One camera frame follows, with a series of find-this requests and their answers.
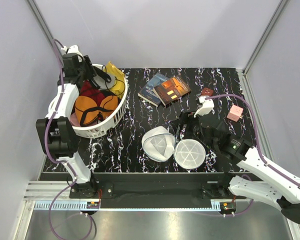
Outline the white mesh laundry bag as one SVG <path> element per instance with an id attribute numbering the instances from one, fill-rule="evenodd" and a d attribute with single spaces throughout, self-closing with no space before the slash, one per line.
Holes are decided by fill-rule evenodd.
<path id="1" fill-rule="evenodd" d="M 146 132 L 141 140 L 144 153 L 153 161 L 165 163 L 171 157 L 186 170 L 200 167 L 206 159 L 204 146 L 194 139 L 183 139 L 177 142 L 172 133 L 163 126 Z"/>

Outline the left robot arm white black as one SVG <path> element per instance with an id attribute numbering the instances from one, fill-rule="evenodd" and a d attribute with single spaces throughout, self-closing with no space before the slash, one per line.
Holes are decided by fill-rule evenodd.
<path id="1" fill-rule="evenodd" d="M 98 186 L 92 182 L 92 173 L 84 164 L 79 152 L 79 136 L 70 117 L 80 88 L 85 80 L 94 77 L 89 57 L 78 51 L 62 56 L 57 82 L 57 94 L 48 107 L 45 118 L 35 123 L 43 152 L 55 164 L 62 164 L 70 173 L 74 184 L 82 184 L 80 192 L 87 198 L 98 193 Z"/>

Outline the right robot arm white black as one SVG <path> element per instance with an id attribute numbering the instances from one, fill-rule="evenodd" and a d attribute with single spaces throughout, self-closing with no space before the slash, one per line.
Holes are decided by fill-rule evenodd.
<path id="1" fill-rule="evenodd" d="M 300 225 L 300 177 L 265 157 L 250 141 L 232 134 L 211 114 L 182 113 L 180 125 L 186 127 L 186 137 L 212 149 L 220 163 L 236 165 L 264 181 L 249 183 L 241 176 L 227 173 L 216 188 L 220 197 L 234 195 L 263 202 Z"/>

